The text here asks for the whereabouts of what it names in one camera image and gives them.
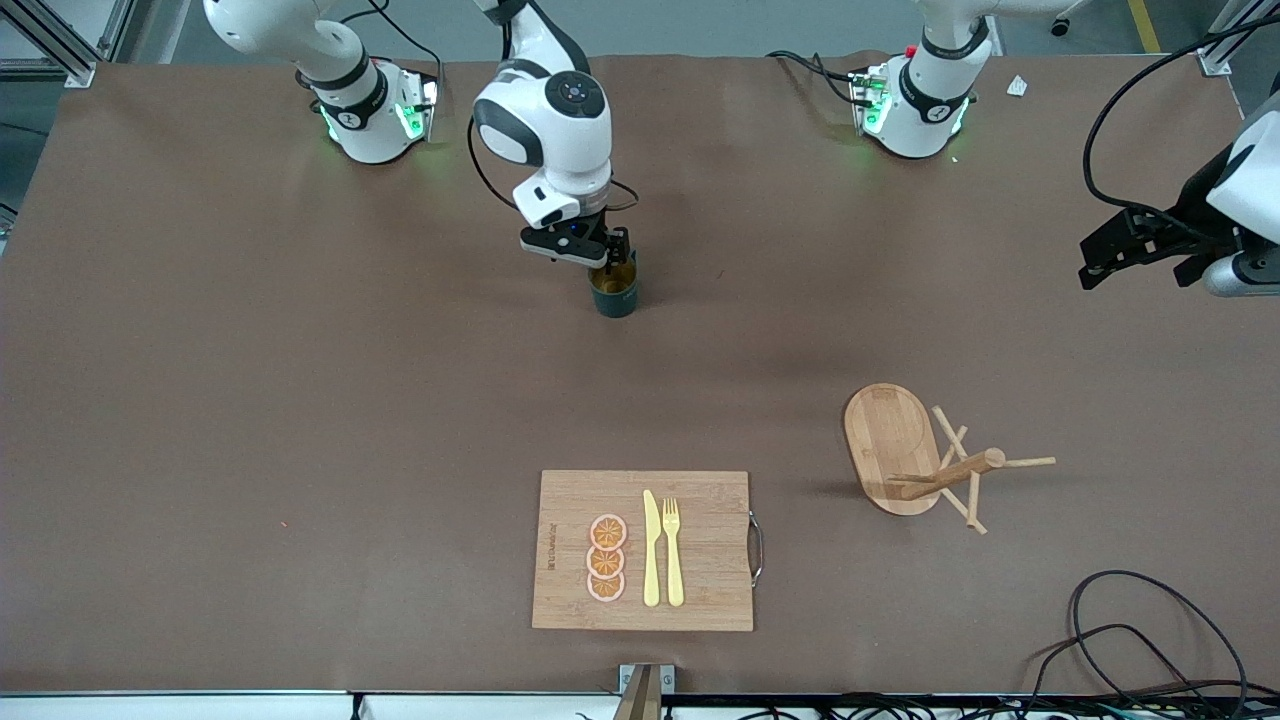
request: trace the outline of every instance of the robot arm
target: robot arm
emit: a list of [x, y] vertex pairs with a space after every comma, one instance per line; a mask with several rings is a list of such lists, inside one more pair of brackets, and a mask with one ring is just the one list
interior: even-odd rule
[[[535, 168], [512, 192], [520, 213], [534, 229], [602, 213], [612, 176], [612, 120], [582, 49], [534, 0], [476, 4], [494, 24], [511, 28], [511, 56], [476, 97], [474, 118], [494, 155]], [[566, 256], [527, 243], [526, 250]], [[584, 264], [596, 261], [593, 255]]]
[[960, 131], [969, 91], [991, 56], [986, 15], [1065, 10], [1074, 0], [913, 0], [924, 38], [911, 55], [891, 58], [855, 81], [854, 123], [904, 158], [928, 158]]
[[337, 0], [204, 0], [214, 32], [247, 55], [293, 63], [320, 100], [329, 136], [353, 160], [385, 163], [426, 137], [434, 78], [370, 59], [347, 26], [320, 15]]
[[1280, 295], [1280, 92], [1245, 118], [1231, 146], [1197, 172], [1165, 215], [1125, 209], [1080, 242], [1080, 284], [1188, 256], [1174, 277], [1211, 295]]

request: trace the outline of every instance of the black cable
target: black cable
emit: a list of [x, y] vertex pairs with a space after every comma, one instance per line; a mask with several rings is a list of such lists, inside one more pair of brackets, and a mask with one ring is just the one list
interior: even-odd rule
[[489, 192], [492, 192], [493, 196], [497, 197], [498, 200], [502, 200], [503, 205], [511, 208], [512, 210], [520, 210], [520, 208], [516, 208], [515, 202], [507, 200], [507, 197], [503, 193], [498, 192], [498, 188], [494, 187], [492, 182], [489, 182], [489, 178], [484, 174], [484, 170], [480, 168], [480, 159], [476, 158], [475, 140], [471, 137], [472, 131], [475, 131], [475, 127], [476, 127], [476, 119], [475, 115], [472, 115], [471, 119], [467, 120], [467, 152], [471, 154], [471, 164], [475, 165], [476, 174], [480, 176], [480, 179], [484, 182], [484, 186], [489, 188]]
[[786, 720], [800, 720], [795, 715], [791, 715], [790, 712], [787, 712], [785, 710], [778, 710], [777, 707], [771, 707], [771, 708], [768, 708], [768, 710], [765, 710], [763, 712], [753, 712], [750, 715], [744, 715], [744, 716], [739, 717], [737, 720], [755, 720], [756, 717], [771, 717], [772, 720], [781, 720], [783, 717]]
[[797, 54], [795, 54], [795, 53], [792, 53], [790, 50], [774, 50], [773, 53], [769, 53], [768, 55], [765, 55], [765, 58], [782, 58], [783, 60], [791, 60], [792, 63], [796, 63], [797, 65], [801, 65], [804, 69], [809, 70], [810, 73], [823, 73], [823, 74], [826, 74], [827, 77], [829, 77], [832, 79], [844, 79], [844, 81], [849, 79], [849, 76], [842, 76], [842, 74], [838, 74], [838, 73], [833, 73], [833, 72], [831, 72], [828, 69], [824, 69], [824, 68], [819, 69], [818, 65], [810, 63], [809, 60], [801, 58], [800, 55], [797, 55]]
[[1280, 15], [1267, 17], [1267, 18], [1252, 20], [1252, 22], [1248, 22], [1248, 23], [1239, 24], [1239, 26], [1236, 26], [1236, 27], [1234, 27], [1231, 29], [1228, 29], [1228, 31], [1213, 32], [1213, 33], [1206, 35], [1203, 38], [1201, 38], [1201, 40], [1198, 40], [1198, 41], [1196, 41], [1196, 42], [1185, 46], [1185, 47], [1175, 50], [1175, 51], [1170, 53], [1169, 55], [1165, 55], [1164, 58], [1156, 60], [1155, 63], [1152, 63], [1152, 64], [1147, 65], [1146, 68], [1143, 68], [1142, 70], [1139, 70], [1138, 74], [1135, 74], [1132, 78], [1129, 78], [1129, 82], [1124, 83], [1120, 87], [1120, 90], [1117, 90], [1116, 94], [1112, 95], [1110, 100], [1107, 100], [1107, 104], [1102, 106], [1102, 111], [1100, 111], [1097, 119], [1093, 120], [1093, 127], [1089, 128], [1089, 135], [1088, 135], [1088, 137], [1084, 141], [1084, 160], [1083, 160], [1083, 167], [1084, 167], [1084, 186], [1089, 190], [1089, 193], [1093, 195], [1093, 197], [1097, 197], [1098, 200], [1106, 202], [1107, 205], [1115, 205], [1116, 208], [1124, 208], [1126, 210], [1137, 210], [1137, 211], [1140, 211], [1140, 213], [1147, 213], [1147, 214], [1155, 215], [1155, 217], [1165, 220], [1166, 223], [1176, 227], [1178, 229], [1180, 229], [1180, 231], [1183, 231], [1185, 233], [1190, 233], [1190, 234], [1193, 234], [1196, 237], [1199, 237], [1201, 240], [1215, 242], [1216, 238], [1212, 238], [1212, 237], [1204, 234], [1203, 232], [1192, 228], [1187, 223], [1179, 220], [1178, 218], [1174, 218], [1172, 215], [1170, 215], [1169, 213], [1166, 213], [1166, 211], [1164, 211], [1164, 210], [1161, 210], [1158, 208], [1153, 208], [1151, 205], [1146, 205], [1146, 204], [1142, 204], [1142, 202], [1135, 202], [1133, 200], [1124, 200], [1124, 199], [1120, 199], [1120, 197], [1115, 197], [1115, 196], [1107, 195], [1107, 193], [1102, 192], [1101, 190], [1098, 190], [1098, 186], [1094, 184], [1094, 182], [1093, 182], [1093, 142], [1097, 140], [1098, 131], [1102, 128], [1102, 123], [1107, 119], [1107, 115], [1111, 114], [1111, 109], [1116, 106], [1116, 102], [1119, 102], [1120, 99], [1124, 97], [1124, 95], [1126, 92], [1129, 92], [1129, 90], [1133, 88], [1133, 86], [1135, 86], [1139, 82], [1142, 82], [1142, 79], [1146, 78], [1147, 76], [1149, 76], [1151, 73], [1158, 70], [1160, 68], [1164, 68], [1165, 65], [1172, 63], [1174, 60], [1178, 60], [1179, 58], [1181, 58], [1184, 55], [1189, 55], [1189, 54], [1199, 50], [1201, 47], [1207, 47], [1207, 46], [1210, 46], [1210, 45], [1212, 45], [1215, 42], [1219, 42], [1221, 40], [1226, 40], [1228, 37], [1234, 37], [1236, 35], [1245, 33], [1245, 32], [1253, 32], [1254, 29], [1258, 29], [1260, 27], [1266, 27], [1266, 26], [1275, 24], [1275, 23], [1280, 23]]
[[9, 129], [17, 129], [17, 131], [22, 131], [22, 132], [29, 132], [31, 135], [38, 135], [41, 137], [49, 137], [49, 133], [45, 132], [45, 131], [42, 131], [42, 129], [28, 128], [26, 126], [15, 126], [13, 123], [5, 123], [5, 122], [0, 122], [0, 126], [6, 127]]
[[613, 178], [609, 178], [609, 184], [612, 184], [612, 186], [614, 186], [617, 188], [621, 188], [623, 192], [627, 192], [628, 195], [631, 195], [632, 200], [631, 200], [631, 202], [625, 202], [622, 205], [607, 206], [605, 210], [612, 210], [614, 213], [621, 213], [622, 210], [630, 210], [631, 208], [635, 208], [636, 205], [640, 204], [640, 193], [636, 192], [635, 190], [632, 190], [631, 186], [628, 186], [626, 183], [622, 183], [622, 182], [618, 182], [618, 181], [616, 181]]
[[375, 0], [367, 0], [367, 1], [369, 1], [369, 5], [372, 8], [372, 10], [369, 10], [370, 14], [371, 13], [378, 13], [379, 15], [381, 15], [383, 19], [387, 20], [387, 24], [392, 26], [392, 28], [396, 32], [398, 32], [401, 35], [401, 37], [403, 37], [404, 40], [407, 40], [410, 42], [410, 45], [412, 45], [413, 47], [417, 47], [422, 53], [426, 53], [428, 55], [430, 55], [435, 60], [435, 73], [439, 76], [440, 87], [443, 88], [444, 87], [444, 60], [442, 60], [440, 56], [435, 54], [435, 50], [431, 50], [426, 45], [422, 45], [421, 42], [413, 40], [413, 36], [411, 36], [410, 33], [404, 32], [404, 28], [402, 28], [401, 26], [398, 26], [396, 23], [396, 20], [393, 20], [392, 17], [387, 14], [387, 5], [390, 5], [390, 0], [387, 0], [387, 5], [383, 5], [381, 8], [378, 6], [378, 3]]
[[[1178, 666], [1158, 648], [1158, 646], [1156, 646], [1155, 642], [1151, 641], [1151, 638], [1143, 634], [1142, 630], [1134, 628], [1133, 625], [1128, 625], [1125, 623], [1111, 623], [1106, 625], [1100, 625], [1097, 628], [1092, 628], [1089, 630], [1083, 630], [1080, 624], [1080, 601], [1084, 597], [1084, 592], [1092, 583], [1094, 583], [1100, 578], [1110, 575], [1135, 578], [1148, 584], [1152, 584], [1164, 591], [1165, 593], [1167, 593], [1169, 596], [1171, 596], [1174, 600], [1176, 600], [1184, 607], [1194, 612], [1197, 616], [1199, 616], [1199, 619], [1203, 620], [1210, 626], [1210, 629], [1215, 633], [1215, 635], [1217, 635], [1219, 641], [1222, 642], [1224, 647], [1226, 647], [1228, 653], [1235, 662], [1239, 679], [1198, 680], [1198, 682], [1188, 680], [1187, 675], [1178, 669]], [[1101, 703], [1111, 702], [1114, 705], [1128, 705], [1130, 707], [1140, 707], [1143, 711], [1158, 715], [1161, 717], [1167, 717], [1170, 720], [1185, 720], [1187, 712], [1190, 710], [1189, 707], [1181, 708], [1183, 710], [1181, 715], [1169, 715], [1161, 712], [1158, 708], [1149, 707], [1148, 702], [1152, 700], [1165, 700], [1167, 702], [1169, 700], [1174, 698], [1166, 698], [1165, 696], [1190, 692], [1192, 694], [1196, 696], [1196, 700], [1199, 701], [1198, 707], [1202, 710], [1202, 712], [1197, 714], [1196, 717], [1222, 717], [1222, 714], [1219, 711], [1219, 708], [1213, 703], [1211, 703], [1199, 691], [1208, 687], [1230, 685], [1240, 688], [1240, 694], [1239, 698], [1236, 700], [1235, 708], [1230, 715], [1230, 720], [1242, 720], [1243, 708], [1245, 702], [1248, 701], [1249, 689], [1258, 689], [1261, 692], [1267, 692], [1267, 693], [1272, 692], [1270, 688], [1249, 683], [1248, 679], [1245, 678], [1244, 664], [1240, 660], [1239, 653], [1235, 651], [1235, 647], [1230, 643], [1230, 641], [1226, 638], [1222, 630], [1204, 614], [1204, 611], [1202, 611], [1198, 606], [1196, 606], [1196, 603], [1193, 603], [1190, 600], [1188, 600], [1185, 596], [1183, 596], [1170, 585], [1161, 583], [1160, 580], [1156, 580], [1140, 573], [1134, 573], [1132, 570], [1103, 570], [1101, 573], [1094, 573], [1093, 575], [1089, 575], [1088, 578], [1082, 580], [1080, 584], [1078, 584], [1075, 589], [1071, 592], [1071, 598], [1068, 605], [1069, 605], [1069, 614], [1071, 616], [1073, 634], [1066, 641], [1059, 643], [1057, 647], [1055, 647], [1052, 652], [1050, 652], [1044, 657], [1044, 660], [1041, 661], [1039, 670], [1036, 675], [1036, 685], [1033, 687], [1030, 696], [1025, 698], [1023, 706], [1019, 707], [1018, 711], [1015, 712], [1015, 717], [1018, 720], [1025, 720], [1027, 714], [1033, 711], [1037, 707], [1037, 705], [1043, 706], [1047, 702], [1043, 698], [1041, 698], [1039, 694], [1044, 684], [1044, 675], [1046, 671], [1048, 670], [1050, 664], [1052, 664], [1059, 655], [1076, 646], [1079, 646], [1080, 652], [1084, 655], [1084, 659], [1088, 662], [1089, 667], [1093, 670], [1093, 673], [1097, 674], [1100, 679], [1102, 679], [1112, 691], [1116, 692], [1116, 696], [1094, 696], [1091, 698], [1082, 698], [1083, 701], [1087, 701], [1092, 706], [1100, 707], [1101, 710], [1105, 710], [1105, 706], [1101, 706]], [[1137, 637], [1139, 641], [1142, 641], [1142, 643], [1147, 647], [1147, 650], [1151, 651], [1151, 653], [1157, 660], [1160, 660], [1160, 662], [1178, 679], [1178, 683], [1161, 687], [1157, 691], [1126, 692], [1123, 688], [1120, 688], [1120, 685], [1115, 683], [1115, 680], [1112, 680], [1106, 674], [1106, 671], [1103, 671], [1102, 667], [1098, 665], [1092, 652], [1089, 652], [1087, 643], [1089, 638], [1111, 630], [1124, 630]], [[983, 716], [986, 716], [983, 711], [979, 711], [977, 714], [969, 714], [961, 717], [961, 720], [978, 720], [978, 717]], [[1128, 719], [1120, 717], [1117, 720], [1128, 720]]]
[[[383, 3], [383, 6], [380, 9], [385, 10], [387, 8], [390, 8], [390, 5], [392, 5], [392, 0], [387, 0], [385, 3]], [[352, 14], [347, 15], [346, 18], [342, 18], [338, 22], [342, 23], [342, 24], [347, 24], [347, 23], [349, 23], [351, 20], [353, 20], [356, 18], [362, 18], [365, 15], [375, 15], [375, 14], [378, 14], [378, 10], [361, 10], [358, 13], [352, 13]]]
[[[813, 54], [813, 60], [805, 60], [804, 58], [796, 55], [795, 53], [791, 53], [790, 50], [774, 50], [773, 53], [765, 55], [765, 58], [782, 58], [786, 60], [792, 60], [795, 63], [799, 63], [804, 69], [809, 70], [810, 73], [822, 76], [822, 79], [827, 81], [827, 87], [829, 87], [831, 91], [836, 94], [836, 97], [840, 97], [845, 102], [849, 102], [850, 105], [856, 105], [859, 108], [872, 106], [872, 102], [868, 100], [858, 100], [850, 95], [845, 95], [840, 90], [840, 87], [836, 86], [835, 81], [840, 79], [844, 82], [849, 82], [849, 74], [847, 73], [840, 74], [828, 70], [827, 67], [822, 64], [822, 56], [819, 56], [817, 53]], [[867, 68], [858, 68], [855, 70], [850, 70], [850, 73], [861, 72], [865, 69]]]
[[[1231, 720], [1236, 720], [1240, 716], [1240, 714], [1244, 712], [1244, 705], [1249, 700], [1248, 678], [1245, 676], [1244, 673], [1244, 660], [1240, 659], [1240, 653], [1236, 652], [1235, 646], [1231, 644], [1230, 639], [1228, 639], [1226, 633], [1224, 633], [1222, 629], [1217, 626], [1217, 623], [1213, 623], [1213, 620], [1203, 610], [1201, 610], [1199, 606], [1188, 600], [1187, 596], [1184, 596], [1183, 593], [1175, 591], [1172, 587], [1149, 575], [1143, 575], [1142, 573], [1135, 573], [1133, 570], [1102, 570], [1101, 573], [1094, 573], [1089, 575], [1088, 578], [1082, 580], [1080, 584], [1075, 587], [1075, 592], [1071, 593], [1071, 601], [1070, 601], [1071, 629], [1075, 632], [1075, 637], [1080, 637], [1080, 600], [1084, 597], [1084, 591], [1088, 589], [1088, 587], [1100, 578], [1106, 578], [1111, 575], [1134, 578], [1149, 585], [1160, 588], [1165, 593], [1170, 594], [1174, 600], [1180, 602], [1184, 607], [1187, 607], [1197, 616], [1199, 616], [1199, 619], [1203, 620], [1206, 625], [1208, 625], [1208, 629], [1213, 630], [1213, 634], [1217, 635], [1219, 641], [1221, 641], [1222, 647], [1226, 648], [1228, 655], [1231, 656], [1231, 661], [1235, 662], [1235, 671], [1236, 675], [1239, 676], [1240, 696], [1235, 705], [1235, 710], [1230, 715]], [[1080, 653], [1084, 655], [1084, 660], [1088, 661], [1089, 667], [1093, 669], [1093, 671], [1098, 675], [1098, 678], [1106, 682], [1106, 684], [1110, 685], [1111, 689], [1116, 691], [1116, 693], [1119, 693], [1121, 697], [1124, 697], [1125, 700], [1130, 700], [1130, 697], [1119, 685], [1116, 685], [1115, 682], [1112, 682], [1106, 673], [1102, 671], [1102, 667], [1098, 666], [1097, 660], [1094, 660], [1093, 653], [1089, 652], [1089, 648], [1083, 642], [1083, 638], [1079, 646], [1080, 646]], [[1170, 664], [1169, 660], [1162, 653], [1157, 652], [1157, 656], [1160, 656], [1161, 661], [1165, 662], [1165, 665], [1172, 669], [1172, 664]], [[1181, 673], [1178, 673], [1178, 676], [1180, 680], [1183, 680], [1183, 683], [1188, 683], [1188, 680], [1185, 679], [1185, 676], [1181, 675]], [[1196, 694], [1202, 701], [1204, 700], [1198, 691], [1196, 692]]]

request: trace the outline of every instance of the toy orange slice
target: toy orange slice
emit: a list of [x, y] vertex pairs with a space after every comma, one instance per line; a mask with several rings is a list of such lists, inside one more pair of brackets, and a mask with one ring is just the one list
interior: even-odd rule
[[599, 550], [617, 550], [627, 539], [627, 524], [612, 512], [600, 515], [591, 523], [589, 537]]
[[626, 587], [626, 575], [621, 573], [616, 578], [609, 579], [600, 579], [594, 575], [586, 577], [586, 592], [591, 593], [591, 597], [600, 602], [613, 602], [622, 597], [622, 591]]
[[586, 571], [602, 580], [617, 578], [625, 562], [621, 550], [600, 550], [595, 546], [586, 550]]

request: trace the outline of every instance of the metal frame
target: metal frame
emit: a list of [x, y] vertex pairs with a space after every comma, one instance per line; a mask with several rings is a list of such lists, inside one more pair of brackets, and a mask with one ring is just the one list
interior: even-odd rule
[[0, 73], [67, 73], [67, 87], [88, 87], [93, 79], [95, 64], [115, 58], [136, 5], [137, 0], [116, 0], [102, 35], [96, 44], [91, 44], [44, 0], [0, 0], [0, 18], [8, 20], [45, 55], [41, 60], [0, 59]]
[[[1208, 32], [1231, 29], [1249, 20], [1271, 15], [1277, 9], [1280, 9], [1280, 0], [1228, 0], [1222, 12], [1219, 13], [1217, 19], [1208, 27]], [[1201, 72], [1206, 77], [1231, 74], [1231, 65], [1228, 60], [1254, 32], [1257, 31], [1244, 32], [1197, 50], [1196, 55], [1201, 64]]]

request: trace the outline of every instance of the wooden stand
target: wooden stand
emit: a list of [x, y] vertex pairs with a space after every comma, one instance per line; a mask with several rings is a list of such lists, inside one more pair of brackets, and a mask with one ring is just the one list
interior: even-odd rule
[[[1053, 465], [1055, 457], [1006, 460], [1004, 451], [992, 447], [970, 456], [961, 441], [969, 428], [952, 429], [941, 407], [933, 415], [942, 427], [950, 447], [938, 460], [924, 405], [906, 388], [878, 383], [858, 391], [845, 407], [845, 437], [867, 497], [895, 515], [919, 515], [933, 507], [938, 496], [947, 498], [965, 524], [979, 534], [987, 528], [978, 521], [978, 492], [982, 475], [1005, 468]], [[952, 465], [952, 457], [959, 461]], [[951, 486], [969, 480], [968, 502], [951, 492]]]

